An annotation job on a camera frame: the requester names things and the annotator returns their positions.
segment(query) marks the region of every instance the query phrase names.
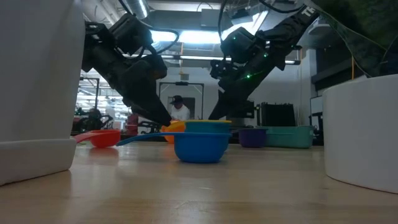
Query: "red measuring cup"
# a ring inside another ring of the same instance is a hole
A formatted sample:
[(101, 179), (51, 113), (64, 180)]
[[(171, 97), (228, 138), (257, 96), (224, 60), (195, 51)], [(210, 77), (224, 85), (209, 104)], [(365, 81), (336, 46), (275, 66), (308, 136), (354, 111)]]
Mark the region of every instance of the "red measuring cup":
[(95, 147), (111, 147), (120, 141), (120, 130), (95, 130), (74, 136), (76, 142), (90, 140)]

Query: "red object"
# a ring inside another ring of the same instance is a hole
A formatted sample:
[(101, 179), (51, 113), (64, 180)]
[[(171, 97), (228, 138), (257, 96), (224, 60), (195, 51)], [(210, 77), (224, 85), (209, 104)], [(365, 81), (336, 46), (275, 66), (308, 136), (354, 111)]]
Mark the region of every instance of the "red object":
[(132, 114), (127, 119), (126, 134), (129, 136), (138, 135), (138, 115)]
[(95, 130), (74, 136), (76, 142), (90, 140), (95, 147), (111, 147), (120, 141), (120, 130)]

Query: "cap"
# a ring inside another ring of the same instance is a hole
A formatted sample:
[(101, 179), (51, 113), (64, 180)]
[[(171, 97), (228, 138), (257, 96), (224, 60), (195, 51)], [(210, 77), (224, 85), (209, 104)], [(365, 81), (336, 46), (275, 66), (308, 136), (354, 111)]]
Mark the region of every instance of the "cap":
[(182, 97), (180, 95), (175, 95), (173, 96), (173, 101), (170, 104), (176, 104), (176, 103), (182, 103)]

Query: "person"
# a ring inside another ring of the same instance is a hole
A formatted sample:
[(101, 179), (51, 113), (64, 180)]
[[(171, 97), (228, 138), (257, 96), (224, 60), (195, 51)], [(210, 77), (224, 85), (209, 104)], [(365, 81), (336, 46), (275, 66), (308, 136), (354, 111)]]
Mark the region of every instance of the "person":
[(184, 105), (183, 99), (179, 95), (173, 96), (173, 101), (170, 103), (173, 105), (172, 111), (171, 111), (171, 117), (173, 119), (179, 120), (179, 121), (186, 121), (190, 119), (190, 111), (189, 109)]

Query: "black robotic arm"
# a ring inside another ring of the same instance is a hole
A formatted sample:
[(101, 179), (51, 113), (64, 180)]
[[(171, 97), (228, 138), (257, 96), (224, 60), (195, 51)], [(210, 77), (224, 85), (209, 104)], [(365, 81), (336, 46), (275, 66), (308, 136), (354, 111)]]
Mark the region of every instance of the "black robotic arm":
[(209, 119), (220, 119), (238, 109), (275, 67), (283, 70), (285, 57), (318, 16), (313, 8), (304, 6), (271, 30), (252, 35), (241, 27), (230, 33), (221, 43), (224, 60), (211, 62), (210, 75), (219, 79), (224, 92)]
[[(162, 57), (151, 46), (148, 27), (132, 14), (125, 14), (109, 30), (104, 24), (86, 22), (81, 69), (94, 68), (139, 115), (168, 126), (172, 119), (156, 94), (156, 80), (167, 74)], [(136, 58), (126, 58), (141, 48)], [(151, 55), (142, 57), (145, 49)]]

